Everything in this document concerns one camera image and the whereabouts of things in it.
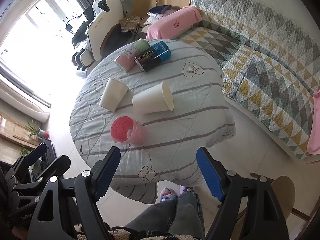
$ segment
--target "jeans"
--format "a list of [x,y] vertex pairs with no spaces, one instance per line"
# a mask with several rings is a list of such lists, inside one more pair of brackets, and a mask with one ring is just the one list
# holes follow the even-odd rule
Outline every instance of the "jeans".
[[204,239],[204,220],[199,196],[186,192],[148,207],[125,227]]

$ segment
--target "table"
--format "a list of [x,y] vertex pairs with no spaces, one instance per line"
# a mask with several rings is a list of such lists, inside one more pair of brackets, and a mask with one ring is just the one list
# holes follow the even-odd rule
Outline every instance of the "table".
[[[155,44],[159,40],[149,40]],[[106,57],[87,77],[70,117],[70,132],[76,148],[92,167],[112,146],[121,151],[121,162],[111,188],[147,204],[157,198],[157,182],[169,180],[197,186],[203,180],[196,163],[196,150],[210,147],[235,135],[235,123],[221,92],[218,64],[206,52],[180,41],[163,40],[172,56],[145,73],[135,66],[122,72],[114,63],[124,46]],[[99,106],[109,78],[129,87],[115,113]],[[166,82],[173,94],[174,110],[139,115],[132,108],[133,95]],[[132,113],[144,124],[142,145],[115,143],[112,122],[122,113]]]

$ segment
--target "pink cloth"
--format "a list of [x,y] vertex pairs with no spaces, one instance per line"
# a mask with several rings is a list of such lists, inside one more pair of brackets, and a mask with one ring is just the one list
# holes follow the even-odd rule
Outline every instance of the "pink cloth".
[[201,20],[202,17],[196,7],[185,6],[151,25],[147,30],[147,39],[171,39]]
[[313,93],[313,122],[307,152],[320,154],[320,90]]

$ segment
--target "black and blue canister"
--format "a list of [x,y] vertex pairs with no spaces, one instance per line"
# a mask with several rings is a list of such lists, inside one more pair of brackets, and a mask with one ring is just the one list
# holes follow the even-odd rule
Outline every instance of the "black and blue canister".
[[149,49],[137,55],[134,60],[144,72],[153,69],[161,62],[171,57],[171,51],[163,41],[152,45]]

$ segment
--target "paper cup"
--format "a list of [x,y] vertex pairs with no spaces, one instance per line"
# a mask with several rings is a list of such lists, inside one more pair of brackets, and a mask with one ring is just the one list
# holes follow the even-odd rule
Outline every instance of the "paper cup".
[[143,92],[134,95],[132,105],[140,114],[173,110],[173,98],[166,83],[160,83]]
[[110,78],[102,94],[99,106],[114,112],[129,88],[122,82]]
[[145,129],[131,114],[121,114],[111,125],[110,135],[115,142],[140,144],[145,138]]

